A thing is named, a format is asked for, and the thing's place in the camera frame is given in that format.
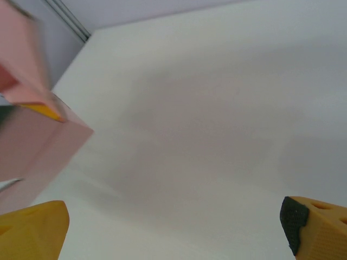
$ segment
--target yellow object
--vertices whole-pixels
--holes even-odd
[[[0,216],[0,259],[57,260],[69,227],[63,201]]]
[[[57,113],[44,104],[20,104],[20,106],[30,108],[54,120],[62,121],[61,117]]]
[[[288,229],[292,229],[295,223],[300,222],[300,208],[303,205],[308,209],[308,217],[305,225],[299,228],[299,247],[296,254],[297,260],[342,260],[347,259],[347,208],[325,203],[322,201],[303,197],[289,197],[299,203],[295,206],[285,208],[285,201],[282,205],[282,212],[287,214],[291,226],[282,223]]]

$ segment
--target white wall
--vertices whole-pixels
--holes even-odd
[[[240,0],[62,0],[93,32],[97,28],[211,7]]]

